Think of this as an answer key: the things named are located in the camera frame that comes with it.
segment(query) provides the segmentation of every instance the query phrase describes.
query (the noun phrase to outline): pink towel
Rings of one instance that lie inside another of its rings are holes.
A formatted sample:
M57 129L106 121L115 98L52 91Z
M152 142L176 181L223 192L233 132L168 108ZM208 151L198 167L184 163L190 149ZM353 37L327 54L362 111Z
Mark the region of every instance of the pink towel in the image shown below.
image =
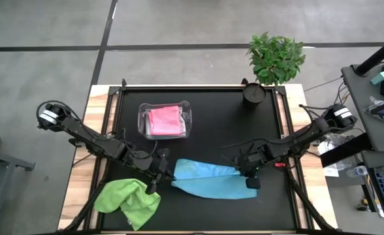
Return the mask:
M152 109L150 111L150 134L181 134L182 124L179 117L179 106Z

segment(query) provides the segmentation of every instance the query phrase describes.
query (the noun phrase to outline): blue cloth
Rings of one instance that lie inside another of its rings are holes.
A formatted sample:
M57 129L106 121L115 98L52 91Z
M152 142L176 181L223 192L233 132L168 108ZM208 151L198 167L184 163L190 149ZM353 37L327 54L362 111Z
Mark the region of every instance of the blue cloth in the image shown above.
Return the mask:
M246 187L246 177L230 166L179 159L172 186L195 196L213 199L243 199L257 196L256 189Z

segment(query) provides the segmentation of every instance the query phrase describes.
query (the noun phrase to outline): gray floor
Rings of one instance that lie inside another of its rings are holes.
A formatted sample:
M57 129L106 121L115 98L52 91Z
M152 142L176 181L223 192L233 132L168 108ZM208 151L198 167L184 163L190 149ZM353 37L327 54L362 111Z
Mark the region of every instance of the gray floor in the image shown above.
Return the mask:
M0 46L100 45L110 3L0 0ZM116 8L108 44L245 43L265 31L304 42L382 42L384 0L125 0ZM360 63L376 50L304 49L306 62L292 83L308 89L331 81L341 67ZM126 78L130 84L235 84L253 79L245 52L107 52L98 83ZM82 115L96 58L96 51L0 52L0 151L37 162L33 172L16 171L1 211L0 234L55 230L74 148L65 134L38 130L35 109L42 101L59 99ZM340 83L307 91L307 103L329 105ZM350 99L347 105L355 113ZM330 193L340 228L384 234L384 220L354 210L360 187L331 188Z

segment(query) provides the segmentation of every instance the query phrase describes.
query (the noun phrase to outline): green microfiber cloth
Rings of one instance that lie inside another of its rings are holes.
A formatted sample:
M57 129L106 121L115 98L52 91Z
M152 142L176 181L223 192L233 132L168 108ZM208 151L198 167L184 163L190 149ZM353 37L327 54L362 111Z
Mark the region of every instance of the green microfiber cloth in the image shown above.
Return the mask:
M147 185L137 179L108 182L95 201L98 212L111 213L118 207L137 231L154 214L160 203L160 195L146 194Z

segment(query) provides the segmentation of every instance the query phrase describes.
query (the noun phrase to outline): floor tile line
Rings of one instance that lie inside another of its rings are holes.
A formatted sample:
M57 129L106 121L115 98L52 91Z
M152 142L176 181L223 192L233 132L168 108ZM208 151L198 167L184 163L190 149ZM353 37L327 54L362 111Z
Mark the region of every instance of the floor tile line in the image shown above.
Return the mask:
M143 44L143 45L111 45L106 43L109 38L110 24L107 24L103 41L100 46L7 46L0 47L0 52L54 52L54 51L148 51L148 50L218 50L248 49L247 43L224 44ZM305 48L367 48L382 47L384 42L314 42L305 43Z
M101 73L103 58L105 56L106 45L108 44L109 34L111 32L112 22L114 21L117 4L118 4L118 0L112 0L109 13L108 13L108 18L106 20L105 29L102 36L101 47L99 48L98 56L95 63L95 68L93 69L90 86L98 84L99 74Z

